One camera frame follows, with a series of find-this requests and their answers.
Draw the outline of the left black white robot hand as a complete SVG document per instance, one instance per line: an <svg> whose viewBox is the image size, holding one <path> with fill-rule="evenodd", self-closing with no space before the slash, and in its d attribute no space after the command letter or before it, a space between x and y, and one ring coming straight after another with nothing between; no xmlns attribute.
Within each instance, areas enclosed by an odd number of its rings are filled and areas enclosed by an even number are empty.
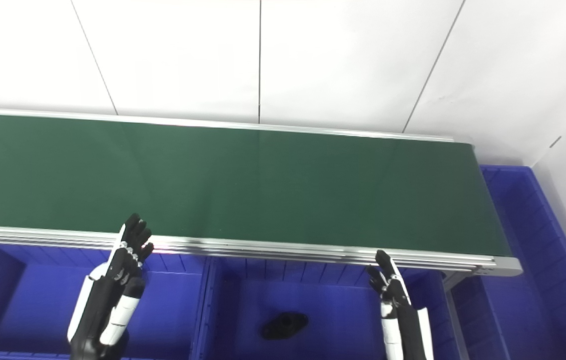
<svg viewBox="0 0 566 360"><path fill-rule="evenodd" d="M66 339L71 360L120 360L129 342L127 327L145 292L143 265L153 252L152 231L133 213L121 226L108 260L81 286Z"/></svg>

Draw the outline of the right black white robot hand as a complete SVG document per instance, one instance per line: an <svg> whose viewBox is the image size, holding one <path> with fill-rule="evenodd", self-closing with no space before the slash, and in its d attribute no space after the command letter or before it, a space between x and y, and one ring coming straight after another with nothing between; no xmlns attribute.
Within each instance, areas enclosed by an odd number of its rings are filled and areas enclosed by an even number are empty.
<svg viewBox="0 0 566 360"><path fill-rule="evenodd" d="M433 337L427 308L412 305L393 258L376 251L377 266L367 265L369 285L380 299L381 326L388 360L433 360Z"/></svg>

